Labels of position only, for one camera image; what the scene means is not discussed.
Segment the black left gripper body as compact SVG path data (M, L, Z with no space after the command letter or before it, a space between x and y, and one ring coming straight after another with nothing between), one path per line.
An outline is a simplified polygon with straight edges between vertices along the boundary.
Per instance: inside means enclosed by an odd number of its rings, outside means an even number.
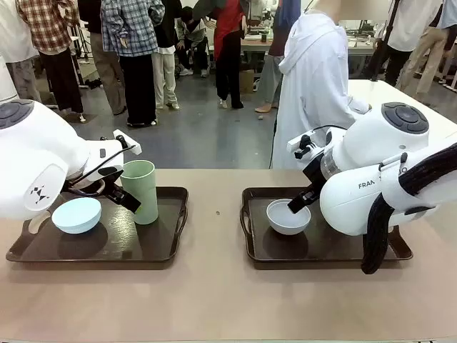
M123 173L123 169L114 166L103 167L98 170L102 176L100 179L104 183L104 188L99 192L101 196L110 199L112 202L126 202L128 193L116 181Z

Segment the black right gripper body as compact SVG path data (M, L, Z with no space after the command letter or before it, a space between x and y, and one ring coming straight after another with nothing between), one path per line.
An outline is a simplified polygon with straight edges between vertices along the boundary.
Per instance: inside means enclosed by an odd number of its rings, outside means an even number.
M326 178L321 171L323 152L316 155L303 170L304 175L310 181L310 185L304 190L305 197L318 197L326 183Z

